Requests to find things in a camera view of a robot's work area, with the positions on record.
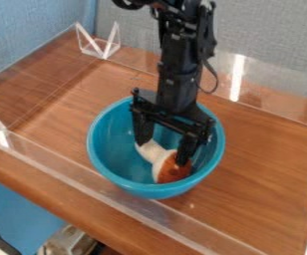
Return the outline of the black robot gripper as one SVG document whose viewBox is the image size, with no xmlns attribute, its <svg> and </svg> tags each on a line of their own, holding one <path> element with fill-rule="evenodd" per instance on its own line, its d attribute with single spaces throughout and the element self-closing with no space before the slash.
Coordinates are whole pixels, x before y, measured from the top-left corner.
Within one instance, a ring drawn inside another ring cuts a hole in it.
<svg viewBox="0 0 307 255">
<path fill-rule="evenodd" d="M 186 166 L 199 146 L 207 143 L 215 119 L 198 105 L 198 93 L 204 64 L 175 72 L 159 64 L 157 91 L 133 89 L 131 111 L 135 121 L 136 142 L 144 145 L 161 125 L 182 135 L 176 163 Z"/>
</svg>

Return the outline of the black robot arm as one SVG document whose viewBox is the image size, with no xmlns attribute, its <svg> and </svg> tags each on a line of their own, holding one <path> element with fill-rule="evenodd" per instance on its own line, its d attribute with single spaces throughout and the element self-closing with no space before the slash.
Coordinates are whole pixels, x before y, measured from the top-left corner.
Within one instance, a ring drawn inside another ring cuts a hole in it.
<svg viewBox="0 0 307 255">
<path fill-rule="evenodd" d="M 149 7 L 159 23 L 161 57 L 157 63 L 157 90 L 133 89 L 136 142 L 143 145 L 161 125 L 182 134 L 175 162 L 186 165 L 198 148 L 208 142 L 215 119 L 198 106 L 204 71 L 214 68 L 215 56 L 212 0 L 112 0 L 127 10 Z"/>
</svg>

